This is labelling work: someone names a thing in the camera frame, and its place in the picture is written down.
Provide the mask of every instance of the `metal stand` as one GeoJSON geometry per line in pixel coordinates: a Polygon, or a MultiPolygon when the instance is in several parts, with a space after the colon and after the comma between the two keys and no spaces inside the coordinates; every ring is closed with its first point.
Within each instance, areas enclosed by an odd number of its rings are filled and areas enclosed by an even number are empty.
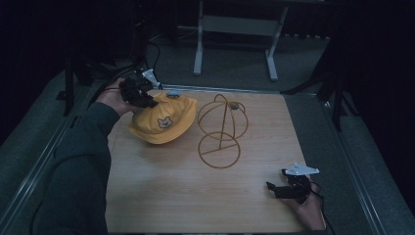
{"type": "Polygon", "coordinates": [[[245,134],[245,132],[247,132],[248,126],[249,126],[249,122],[248,122],[248,117],[246,115],[245,112],[245,106],[239,102],[229,102],[223,95],[218,94],[214,97],[213,102],[211,103],[207,103],[206,105],[202,106],[201,109],[198,112],[198,125],[201,128],[202,132],[205,134],[205,136],[201,139],[201,141],[199,142],[199,146],[198,146],[198,151],[199,151],[199,156],[201,157],[201,160],[208,166],[212,167],[212,168],[220,168],[220,169],[224,169],[224,168],[228,168],[232,165],[234,165],[238,159],[241,157],[241,146],[239,145],[237,139],[240,138],[241,136],[243,136],[245,134]],[[224,108],[223,110],[223,116],[219,116],[217,118],[222,118],[222,124],[221,124],[221,128],[218,131],[207,131],[206,128],[202,125],[202,121],[203,119],[212,111],[217,110],[218,108],[224,108]],[[245,120],[245,125],[242,125],[244,128],[242,130],[241,133],[237,134],[236,131],[236,120],[235,120],[235,115],[234,115],[234,111],[239,111],[243,116],[244,116],[244,120],[245,120]],[[225,122],[227,121],[227,115],[228,113],[230,113],[231,115],[231,122],[232,122],[232,128],[231,128],[231,132],[232,134],[226,133],[225,132],[225,122]],[[217,148],[213,148],[213,149],[209,149],[207,151],[202,151],[203,147],[203,142],[207,139],[207,137],[210,138],[210,140],[216,140],[218,142],[218,147],[217,148]],[[223,142],[231,142],[231,144],[228,145],[223,145],[223,142]],[[209,154],[215,153],[215,152],[220,152],[224,149],[228,149],[228,148],[232,148],[232,147],[237,147],[238,148],[238,155],[237,157],[234,159],[234,161],[228,163],[228,164],[213,164],[210,163],[209,160],[207,160],[204,156],[207,156],[209,154]]]}
{"type": "Polygon", "coordinates": [[[216,31],[227,33],[240,33],[250,35],[272,36],[271,47],[265,51],[265,59],[268,64],[269,78],[272,81],[278,79],[277,70],[274,62],[274,52],[281,35],[284,20],[287,16],[288,7],[284,7],[279,21],[227,18],[204,15],[204,1],[199,1],[199,26],[198,26],[198,47],[196,49],[194,75],[202,73],[202,57],[204,53],[203,33],[204,31],[216,31]]]}

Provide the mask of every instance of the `bucket hat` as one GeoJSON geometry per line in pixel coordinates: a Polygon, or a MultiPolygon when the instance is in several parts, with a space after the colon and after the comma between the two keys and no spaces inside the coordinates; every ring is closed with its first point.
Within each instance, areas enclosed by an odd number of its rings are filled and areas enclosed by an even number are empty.
{"type": "Polygon", "coordinates": [[[193,123],[197,100],[162,92],[154,96],[155,107],[134,114],[129,131],[152,144],[163,144],[182,135],[193,123]]]}

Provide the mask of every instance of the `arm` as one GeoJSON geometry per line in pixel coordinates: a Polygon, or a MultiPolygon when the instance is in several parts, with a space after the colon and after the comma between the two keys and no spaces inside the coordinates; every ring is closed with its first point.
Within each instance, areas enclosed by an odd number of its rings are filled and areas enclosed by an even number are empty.
{"type": "MultiPolygon", "coordinates": [[[[117,88],[123,79],[112,86],[117,88]]],[[[111,168],[108,135],[123,114],[136,109],[118,89],[104,91],[69,130],[55,152],[37,234],[107,234],[106,191],[111,168]]]]}

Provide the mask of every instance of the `wooden table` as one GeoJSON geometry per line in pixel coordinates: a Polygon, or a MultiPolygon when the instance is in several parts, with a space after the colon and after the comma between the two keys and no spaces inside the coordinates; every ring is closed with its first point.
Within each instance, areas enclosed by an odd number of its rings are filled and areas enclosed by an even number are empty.
{"type": "MultiPolygon", "coordinates": [[[[281,169],[305,164],[284,98],[277,94],[182,91],[182,95],[198,100],[198,111],[216,94],[242,103],[249,119],[247,132],[237,139],[240,158],[229,168],[213,168],[201,160],[198,145],[205,134],[197,117],[188,131],[163,145],[148,144],[132,135],[127,130],[131,115],[115,125],[109,136],[113,155],[107,193],[110,232],[303,230],[293,212],[275,199],[265,184],[270,181],[285,186],[281,169]]],[[[217,125],[211,127],[219,128],[222,119],[209,118],[217,119],[217,125]]],[[[225,156],[236,157],[237,150],[226,151],[225,156]]]]}

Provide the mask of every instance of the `wire hat stand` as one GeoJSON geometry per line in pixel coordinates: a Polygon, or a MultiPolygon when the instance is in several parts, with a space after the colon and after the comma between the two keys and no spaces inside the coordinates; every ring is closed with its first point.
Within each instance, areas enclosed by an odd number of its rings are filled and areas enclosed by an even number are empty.
{"type": "Polygon", "coordinates": [[[249,126],[245,106],[239,102],[229,102],[225,96],[218,94],[199,110],[198,125],[205,134],[198,146],[201,160],[219,169],[234,165],[241,157],[241,146],[237,139],[247,132],[249,126]]]}

